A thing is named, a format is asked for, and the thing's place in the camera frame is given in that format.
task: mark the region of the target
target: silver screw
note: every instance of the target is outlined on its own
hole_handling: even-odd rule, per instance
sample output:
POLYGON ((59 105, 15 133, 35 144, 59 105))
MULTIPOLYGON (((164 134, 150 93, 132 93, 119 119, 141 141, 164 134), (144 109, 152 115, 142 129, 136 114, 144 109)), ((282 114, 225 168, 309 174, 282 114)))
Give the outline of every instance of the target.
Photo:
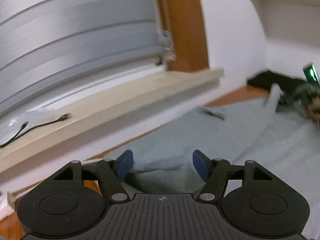
POLYGON ((124 201, 127 199, 127 195, 123 193, 116 193, 113 194, 111 198, 115 201, 124 201))
POLYGON ((215 199, 215 195, 211 194, 211 193, 202 193, 200 195, 200 199, 204 200, 204 201, 211 201, 215 199))

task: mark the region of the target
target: light blue fabric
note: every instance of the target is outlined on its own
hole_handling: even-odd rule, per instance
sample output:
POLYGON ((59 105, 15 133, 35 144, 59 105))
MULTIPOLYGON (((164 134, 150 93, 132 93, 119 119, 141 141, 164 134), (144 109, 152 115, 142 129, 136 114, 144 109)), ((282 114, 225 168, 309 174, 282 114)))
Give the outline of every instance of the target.
POLYGON ((311 214, 303 236, 318 239, 320 127, 297 112, 277 113, 280 93, 274 86, 268 100, 197 108, 107 156, 115 159, 132 150, 134 166, 126 182, 146 193, 201 188, 204 182, 192 165, 195 149, 231 164, 255 160, 307 199, 311 214))

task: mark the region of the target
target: beige windowsill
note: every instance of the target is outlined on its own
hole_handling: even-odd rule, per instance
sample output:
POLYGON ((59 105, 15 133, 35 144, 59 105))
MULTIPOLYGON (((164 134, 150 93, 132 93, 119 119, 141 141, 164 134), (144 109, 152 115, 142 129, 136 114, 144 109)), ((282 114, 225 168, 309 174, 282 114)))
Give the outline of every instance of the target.
POLYGON ((197 73, 167 71, 122 84, 61 108, 72 118, 35 129, 0 149, 0 172, 78 134, 156 101, 214 81, 222 68, 197 73))

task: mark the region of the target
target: wooden table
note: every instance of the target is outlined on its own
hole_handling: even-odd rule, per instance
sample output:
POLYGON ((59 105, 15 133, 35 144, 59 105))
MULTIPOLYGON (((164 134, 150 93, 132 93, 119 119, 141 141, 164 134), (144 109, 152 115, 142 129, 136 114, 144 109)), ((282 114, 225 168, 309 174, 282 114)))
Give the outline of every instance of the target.
MULTIPOLYGON (((262 97, 266 97, 267 95, 268 95, 268 91, 266 91, 266 90, 246 86, 246 87, 241 88, 239 90, 236 90, 235 92, 228 94, 220 99, 217 99, 211 103, 208 103, 207 106, 227 105, 227 104, 236 103, 236 102, 240 102, 240 101, 251 100, 251 99, 255 99, 255 98, 262 98, 262 97)), ((98 156, 95 156, 95 158, 103 157, 104 155, 106 155, 108 152, 110 152, 112 150, 114 150, 114 148, 110 149, 106 152, 103 152, 98 156)), ((93 181, 85 181, 84 185, 87 187, 90 187, 96 191, 99 191, 98 187, 96 186, 96 184, 93 181)), ((18 220, 16 213, 12 214, 10 217, 7 217, 6 219, 4 219, 3 221, 0 222, 0 236, 4 237, 6 239, 9 239, 9 240, 11 240, 11 239, 19 240, 24 235, 25 235, 25 233, 22 229, 22 226, 18 220)))

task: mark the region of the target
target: gray roller blind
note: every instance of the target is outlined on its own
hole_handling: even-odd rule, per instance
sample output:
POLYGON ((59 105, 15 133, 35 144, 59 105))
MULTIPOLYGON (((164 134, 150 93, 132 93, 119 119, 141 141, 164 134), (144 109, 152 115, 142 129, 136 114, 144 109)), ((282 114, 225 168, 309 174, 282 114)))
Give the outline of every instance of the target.
POLYGON ((78 75, 161 54, 154 0, 0 0, 0 113, 78 75))

